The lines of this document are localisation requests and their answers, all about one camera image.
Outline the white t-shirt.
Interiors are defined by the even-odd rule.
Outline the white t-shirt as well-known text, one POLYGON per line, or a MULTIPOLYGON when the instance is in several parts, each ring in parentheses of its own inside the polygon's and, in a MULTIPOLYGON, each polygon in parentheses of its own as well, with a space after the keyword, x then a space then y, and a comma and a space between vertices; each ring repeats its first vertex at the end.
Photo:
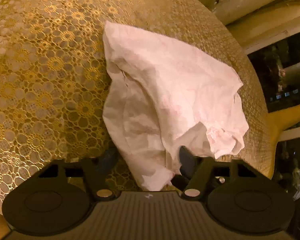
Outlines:
POLYGON ((103 44, 111 78, 103 120, 139 187, 169 184, 179 173, 181 146, 215 159, 244 148, 249 126, 234 68, 129 25, 107 22, 103 44))

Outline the gold lace tablecloth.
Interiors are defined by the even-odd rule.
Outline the gold lace tablecloth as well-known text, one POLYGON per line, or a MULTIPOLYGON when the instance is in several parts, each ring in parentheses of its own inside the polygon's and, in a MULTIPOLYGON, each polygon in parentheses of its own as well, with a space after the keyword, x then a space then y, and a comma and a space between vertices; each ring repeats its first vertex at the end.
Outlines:
POLYGON ((112 145, 101 112, 110 85, 106 21, 179 39, 233 67, 249 124, 239 157, 273 175, 258 77, 198 0, 0 0, 0 212, 8 193, 51 160, 93 157, 112 145))

